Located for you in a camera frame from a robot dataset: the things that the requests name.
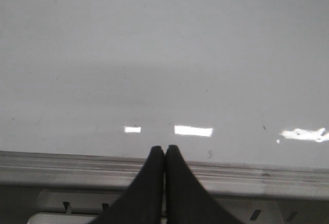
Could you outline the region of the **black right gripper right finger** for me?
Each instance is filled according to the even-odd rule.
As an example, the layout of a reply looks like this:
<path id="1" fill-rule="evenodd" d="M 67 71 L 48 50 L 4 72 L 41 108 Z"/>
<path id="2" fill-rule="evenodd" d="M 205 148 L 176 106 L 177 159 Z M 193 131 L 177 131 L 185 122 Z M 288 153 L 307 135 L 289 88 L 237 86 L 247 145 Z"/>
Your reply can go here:
<path id="1" fill-rule="evenodd" d="M 168 223 L 234 223 L 196 179 L 178 146 L 169 145 L 165 159 Z"/>

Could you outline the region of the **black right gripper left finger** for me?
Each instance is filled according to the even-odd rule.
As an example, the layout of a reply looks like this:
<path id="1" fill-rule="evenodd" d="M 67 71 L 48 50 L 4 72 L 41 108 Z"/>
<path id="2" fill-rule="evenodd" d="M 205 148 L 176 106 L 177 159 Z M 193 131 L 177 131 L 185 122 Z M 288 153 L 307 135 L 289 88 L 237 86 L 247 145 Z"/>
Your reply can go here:
<path id="1" fill-rule="evenodd" d="M 96 223 L 161 223 L 165 155 L 153 146 L 129 187 Z"/>

